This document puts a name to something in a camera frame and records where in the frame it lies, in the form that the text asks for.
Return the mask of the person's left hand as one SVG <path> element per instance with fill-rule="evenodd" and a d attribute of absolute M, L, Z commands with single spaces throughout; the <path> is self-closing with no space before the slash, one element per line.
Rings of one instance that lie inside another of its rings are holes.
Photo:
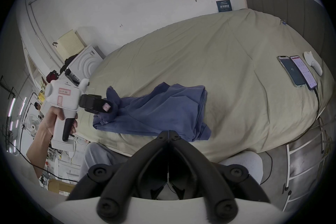
<path fill-rule="evenodd" d="M 57 119 L 65 119 L 63 109 L 51 106 L 39 125 L 36 139 L 46 138 L 47 140 L 50 140 L 53 136 L 54 127 Z"/>

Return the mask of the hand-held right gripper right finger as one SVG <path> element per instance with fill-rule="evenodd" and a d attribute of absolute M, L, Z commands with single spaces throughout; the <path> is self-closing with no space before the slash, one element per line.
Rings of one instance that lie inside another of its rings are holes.
<path fill-rule="evenodd" d="M 167 137 L 169 183 L 180 200 L 204 197 L 209 221 L 232 221 L 238 214 L 235 198 L 271 203 L 244 166 L 209 161 L 175 131 Z"/>

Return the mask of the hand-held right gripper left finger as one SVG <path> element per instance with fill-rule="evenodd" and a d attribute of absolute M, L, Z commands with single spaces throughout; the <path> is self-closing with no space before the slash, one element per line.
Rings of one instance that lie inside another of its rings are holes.
<path fill-rule="evenodd" d="M 93 165 L 67 201 L 99 197 L 96 212 L 103 221 L 122 221 L 131 197 L 156 200 L 168 182 L 168 131 L 124 163 Z"/>

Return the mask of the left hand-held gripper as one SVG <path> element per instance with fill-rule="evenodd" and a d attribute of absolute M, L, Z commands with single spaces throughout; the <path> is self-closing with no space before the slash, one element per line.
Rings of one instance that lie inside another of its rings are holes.
<path fill-rule="evenodd" d="M 75 143 L 69 139 L 69 135 L 79 108 L 96 115 L 105 113 L 117 116 L 117 104 L 98 95 L 85 94 L 88 86 L 89 79 L 83 79 L 78 86 L 61 80 L 53 80 L 46 86 L 46 101 L 51 106 L 60 108 L 64 116 L 62 120 L 58 117 L 56 119 L 51 140 L 52 148 L 74 151 Z"/>

